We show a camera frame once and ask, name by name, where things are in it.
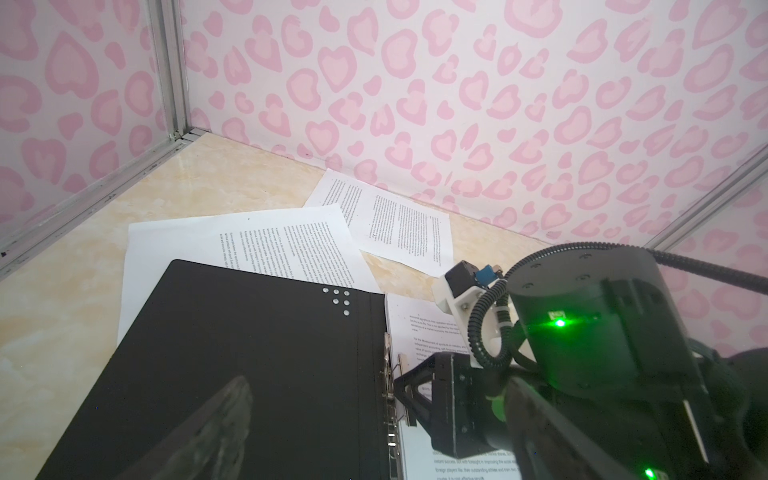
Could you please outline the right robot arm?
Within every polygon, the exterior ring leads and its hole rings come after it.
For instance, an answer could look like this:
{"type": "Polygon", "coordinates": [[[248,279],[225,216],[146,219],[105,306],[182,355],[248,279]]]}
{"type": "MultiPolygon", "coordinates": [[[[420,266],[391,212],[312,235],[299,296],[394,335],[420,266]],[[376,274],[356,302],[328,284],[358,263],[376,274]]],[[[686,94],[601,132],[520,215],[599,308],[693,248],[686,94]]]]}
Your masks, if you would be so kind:
{"type": "Polygon", "coordinates": [[[394,382],[432,447],[503,450],[525,479],[763,479],[767,352],[688,336],[670,267],[765,294],[763,276],[605,242],[537,251],[508,270],[460,262],[436,284],[468,352],[394,382]]]}

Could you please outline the printed paper sheet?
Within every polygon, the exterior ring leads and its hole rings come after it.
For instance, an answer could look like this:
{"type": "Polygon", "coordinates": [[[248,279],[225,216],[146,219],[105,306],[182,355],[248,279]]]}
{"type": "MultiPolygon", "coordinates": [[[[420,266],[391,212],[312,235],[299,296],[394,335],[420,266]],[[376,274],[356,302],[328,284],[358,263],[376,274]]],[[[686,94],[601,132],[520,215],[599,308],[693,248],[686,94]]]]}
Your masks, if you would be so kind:
{"type": "Polygon", "coordinates": [[[124,261],[119,339],[174,260],[380,290],[336,205],[133,223],[124,261]]]}

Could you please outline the blue folder black inside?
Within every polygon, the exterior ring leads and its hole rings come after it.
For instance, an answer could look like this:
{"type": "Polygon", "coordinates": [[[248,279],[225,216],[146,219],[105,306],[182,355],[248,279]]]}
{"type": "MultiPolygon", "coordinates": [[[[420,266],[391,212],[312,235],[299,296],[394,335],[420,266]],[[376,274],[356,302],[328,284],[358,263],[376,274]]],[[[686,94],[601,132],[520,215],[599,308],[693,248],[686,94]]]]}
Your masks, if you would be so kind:
{"type": "Polygon", "coordinates": [[[393,479],[384,296],[175,260],[43,479],[120,479],[233,378],[253,405],[237,479],[393,479]]]}

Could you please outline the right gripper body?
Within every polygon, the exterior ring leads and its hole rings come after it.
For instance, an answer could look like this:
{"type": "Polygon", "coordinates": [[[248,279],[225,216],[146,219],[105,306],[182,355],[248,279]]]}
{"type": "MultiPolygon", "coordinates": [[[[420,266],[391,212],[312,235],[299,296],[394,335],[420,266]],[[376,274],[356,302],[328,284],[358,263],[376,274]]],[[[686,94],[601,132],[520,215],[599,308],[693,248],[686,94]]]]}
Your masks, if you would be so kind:
{"type": "Polygon", "coordinates": [[[505,413],[506,387],[513,379],[535,384],[540,377],[520,367],[474,368],[466,354],[441,352],[433,368],[428,433],[434,450],[454,459],[513,450],[505,413]]]}

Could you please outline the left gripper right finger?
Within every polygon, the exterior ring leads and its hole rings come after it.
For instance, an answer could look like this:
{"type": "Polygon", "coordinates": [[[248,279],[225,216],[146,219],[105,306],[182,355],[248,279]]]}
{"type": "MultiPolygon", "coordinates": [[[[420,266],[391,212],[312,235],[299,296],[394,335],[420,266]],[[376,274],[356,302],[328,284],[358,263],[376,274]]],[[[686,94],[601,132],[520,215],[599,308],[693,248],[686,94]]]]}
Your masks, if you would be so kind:
{"type": "Polygon", "coordinates": [[[633,479],[635,476],[524,380],[505,389],[507,427],[523,479],[633,479]]]}

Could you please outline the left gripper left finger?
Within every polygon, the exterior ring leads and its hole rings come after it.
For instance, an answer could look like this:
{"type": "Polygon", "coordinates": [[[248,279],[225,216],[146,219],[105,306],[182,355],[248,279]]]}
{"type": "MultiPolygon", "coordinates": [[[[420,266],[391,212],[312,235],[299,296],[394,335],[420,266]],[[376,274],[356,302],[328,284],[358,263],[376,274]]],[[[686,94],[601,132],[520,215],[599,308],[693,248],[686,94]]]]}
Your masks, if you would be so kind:
{"type": "Polygon", "coordinates": [[[237,479],[250,432],[253,394],[233,378],[120,479],[237,479]]]}

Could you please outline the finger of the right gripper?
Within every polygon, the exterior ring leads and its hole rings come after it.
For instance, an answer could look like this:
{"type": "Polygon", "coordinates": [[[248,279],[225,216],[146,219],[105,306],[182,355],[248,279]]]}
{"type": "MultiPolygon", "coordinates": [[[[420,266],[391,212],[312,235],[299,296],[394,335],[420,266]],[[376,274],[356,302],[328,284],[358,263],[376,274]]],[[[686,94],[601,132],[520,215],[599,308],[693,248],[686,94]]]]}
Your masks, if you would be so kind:
{"type": "Polygon", "coordinates": [[[414,366],[394,380],[395,399],[404,407],[409,426],[420,425],[424,429],[431,428],[432,401],[424,395],[420,388],[432,384],[435,373],[435,355],[414,366]]]}

